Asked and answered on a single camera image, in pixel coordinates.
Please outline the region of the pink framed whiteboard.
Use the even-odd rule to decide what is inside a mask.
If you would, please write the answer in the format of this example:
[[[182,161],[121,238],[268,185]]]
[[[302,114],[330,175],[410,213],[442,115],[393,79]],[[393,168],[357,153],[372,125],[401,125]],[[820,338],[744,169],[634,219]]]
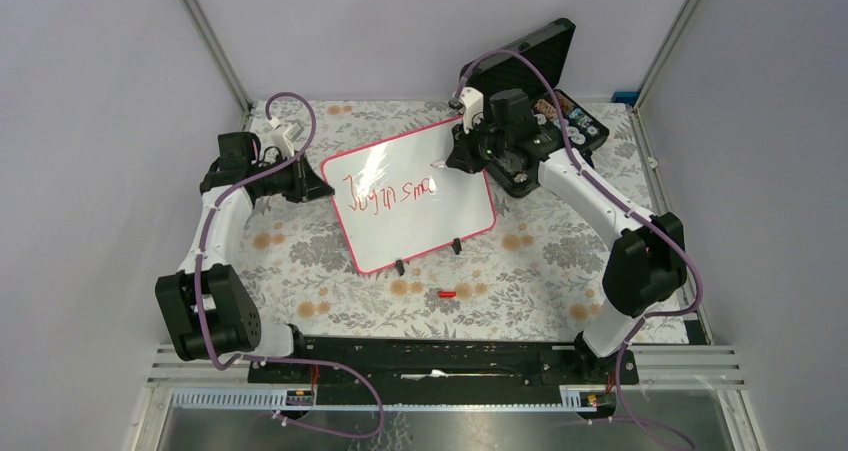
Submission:
[[[324,180],[357,272],[367,275],[494,228],[485,173],[440,168],[455,117],[325,159]]]

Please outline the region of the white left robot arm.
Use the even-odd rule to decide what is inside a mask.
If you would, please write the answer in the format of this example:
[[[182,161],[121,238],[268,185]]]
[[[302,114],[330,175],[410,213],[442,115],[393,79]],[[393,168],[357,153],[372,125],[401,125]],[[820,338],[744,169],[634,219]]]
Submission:
[[[281,196],[300,204],[334,195],[306,157],[288,164],[259,156],[252,132],[218,137],[219,155],[199,185],[201,220],[186,258],[155,284],[155,297],[177,356],[219,359],[256,350],[262,338],[259,311],[232,262],[260,198]]]

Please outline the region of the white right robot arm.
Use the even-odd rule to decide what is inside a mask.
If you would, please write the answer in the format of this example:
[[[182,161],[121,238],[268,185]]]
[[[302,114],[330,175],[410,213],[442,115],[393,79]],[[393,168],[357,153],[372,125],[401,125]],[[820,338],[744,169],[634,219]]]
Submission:
[[[520,89],[490,97],[463,87],[451,100],[460,124],[440,165],[468,174],[487,170],[505,189],[544,188],[569,205],[609,252],[602,277],[605,301],[577,338],[575,373],[597,383],[612,355],[630,343],[657,306],[688,280],[683,225],[656,215],[618,191],[579,152],[601,135],[599,123],[559,92],[530,98]]]

